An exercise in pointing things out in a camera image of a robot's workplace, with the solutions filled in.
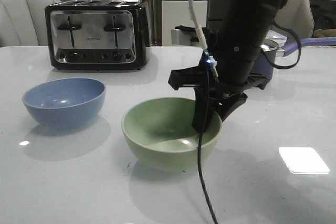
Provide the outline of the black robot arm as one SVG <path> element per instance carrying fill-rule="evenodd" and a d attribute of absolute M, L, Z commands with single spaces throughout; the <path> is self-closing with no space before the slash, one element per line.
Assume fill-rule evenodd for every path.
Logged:
<path fill-rule="evenodd" d="M 226 119 L 244 104 L 245 90 L 264 89 L 267 78 L 252 68 L 277 12 L 287 0 L 232 0 L 219 31 L 210 36 L 199 64 L 171 71 L 170 86 L 192 87 L 192 127 L 205 132 L 213 114 Z"/>

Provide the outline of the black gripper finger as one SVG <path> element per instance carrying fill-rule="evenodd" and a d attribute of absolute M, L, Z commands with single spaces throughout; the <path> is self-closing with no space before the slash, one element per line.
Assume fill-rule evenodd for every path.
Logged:
<path fill-rule="evenodd" d="M 194 88 L 194 94 L 195 107 L 192 127 L 197 133 L 204 133 L 207 131 L 214 115 L 214 109 L 212 108 L 213 99 L 210 96 L 209 88 Z"/>
<path fill-rule="evenodd" d="M 247 98 L 248 96 L 243 92 L 227 98 L 222 98 L 216 108 L 216 113 L 220 116 L 222 122 L 224 122 L 237 108 L 243 105 Z"/>

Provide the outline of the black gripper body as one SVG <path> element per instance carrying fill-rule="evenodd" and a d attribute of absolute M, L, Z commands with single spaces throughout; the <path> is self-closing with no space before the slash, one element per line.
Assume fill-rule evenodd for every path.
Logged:
<path fill-rule="evenodd" d="M 190 67 L 179 70 L 172 70 L 169 76 L 168 84 L 174 89 L 179 88 L 206 88 L 209 86 L 211 91 L 220 94 L 229 93 L 229 96 L 242 93 L 250 88 L 264 89 L 268 79 L 259 73 L 250 73 L 247 80 L 242 85 L 229 84 L 215 81 L 213 74 L 201 67 Z"/>

